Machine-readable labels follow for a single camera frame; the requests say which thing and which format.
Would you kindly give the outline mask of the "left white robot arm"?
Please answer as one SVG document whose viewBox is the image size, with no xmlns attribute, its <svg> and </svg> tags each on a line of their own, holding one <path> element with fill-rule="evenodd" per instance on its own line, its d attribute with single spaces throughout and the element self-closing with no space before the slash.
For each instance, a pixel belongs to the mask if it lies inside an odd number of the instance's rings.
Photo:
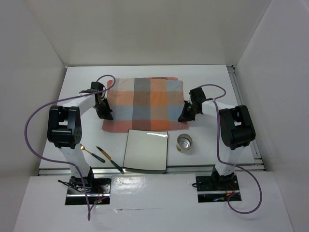
<svg viewBox="0 0 309 232">
<path fill-rule="evenodd" d="M 82 138 L 81 115 L 93 108 L 100 119 L 113 120 L 105 94 L 105 86 L 92 82 L 88 90 L 80 92 L 80 97 L 58 106 L 50 107 L 48 119 L 48 141 L 64 155 L 71 170 L 71 182 L 85 193 L 95 188 L 94 174 L 80 149 Z"/>
</svg>

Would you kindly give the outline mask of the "metal cup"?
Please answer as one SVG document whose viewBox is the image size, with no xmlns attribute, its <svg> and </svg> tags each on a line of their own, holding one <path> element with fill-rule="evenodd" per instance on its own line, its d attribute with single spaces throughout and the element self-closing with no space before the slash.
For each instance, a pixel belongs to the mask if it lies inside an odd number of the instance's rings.
<svg viewBox="0 0 309 232">
<path fill-rule="evenodd" d="M 192 146 L 193 140 L 188 134 L 180 134 L 177 138 L 176 148 L 181 153 L 186 153 Z"/>
</svg>

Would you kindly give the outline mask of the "checkered orange blue cloth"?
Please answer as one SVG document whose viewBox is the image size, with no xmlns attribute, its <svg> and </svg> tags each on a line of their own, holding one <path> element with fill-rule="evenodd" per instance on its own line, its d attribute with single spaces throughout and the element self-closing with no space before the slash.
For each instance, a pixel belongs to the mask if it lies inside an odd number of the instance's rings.
<svg viewBox="0 0 309 232">
<path fill-rule="evenodd" d="M 183 110 L 183 82 L 176 77 L 147 77 L 109 81 L 107 101 L 112 120 L 104 120 L 102 130 L 126 133 L 129 130 L 187 130 L 188 123 L 179 122 Z"/>
</svg>

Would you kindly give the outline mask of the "square white plate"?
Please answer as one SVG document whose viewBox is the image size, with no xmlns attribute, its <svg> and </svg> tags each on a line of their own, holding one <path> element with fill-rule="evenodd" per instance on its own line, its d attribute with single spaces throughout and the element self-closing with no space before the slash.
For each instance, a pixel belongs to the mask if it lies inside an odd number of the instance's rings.
<svg viewBox="0 0 309 232">
<path fill-rule="evenodd" d="M 128 131 L 123 167 L 143 171 L 167 168 L 168 132 Z"/>
</svg>

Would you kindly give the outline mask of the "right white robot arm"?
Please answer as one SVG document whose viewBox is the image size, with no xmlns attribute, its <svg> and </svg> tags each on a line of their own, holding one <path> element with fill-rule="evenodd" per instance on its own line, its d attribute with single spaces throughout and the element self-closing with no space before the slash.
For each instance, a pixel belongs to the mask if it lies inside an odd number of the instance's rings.
<svg viewBox="0 0 309 232">
<path fill-rule="evenodd" d="M 217 159 L 211 180 L 196 182 L 197 188 L 223 190 L 231 184 L 240 155 L 256 137 L 255 129 L 246 105 L 227 105 L 207 98 L 202 86 L 190 90 L 190 100 L 184 102 L 179 122 L 194 121 L 197 114 L 209 115 L 217 119 Z"/>
</svg>

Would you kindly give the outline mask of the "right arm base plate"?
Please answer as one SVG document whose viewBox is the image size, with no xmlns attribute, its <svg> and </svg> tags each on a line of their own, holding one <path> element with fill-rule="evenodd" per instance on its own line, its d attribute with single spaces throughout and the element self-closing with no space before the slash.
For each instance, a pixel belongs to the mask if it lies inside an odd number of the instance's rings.
<svg viewBox="0 0 309 232">
<path fill-rule="evenodd" d="M 218 203 L 230 201 L 242 201 L 237 176 L 231 180 L 215 184 L 212 176 L 196 176 L 196 181 L 192 184 L 197 190 L 199 203 Z"/>
</svg>

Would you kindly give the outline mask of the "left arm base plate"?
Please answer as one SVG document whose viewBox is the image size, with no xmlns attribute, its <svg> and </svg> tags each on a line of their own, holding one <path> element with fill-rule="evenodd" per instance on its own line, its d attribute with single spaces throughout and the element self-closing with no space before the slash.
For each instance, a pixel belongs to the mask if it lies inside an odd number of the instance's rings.
<svg viewBox="0 0 309 232">
<path fill-rule="evenodd" d="M 86 187 L 90 205 L 110 204 L 111 181 L 111 178 L 97 178 L 92 187 Z M 58 182 L 68 187 L 65 205 L 86 205 L 84 189 L 81 185 L 76 185 L 71 180 L 69 182 L 58 180 Z"/>
</svg>

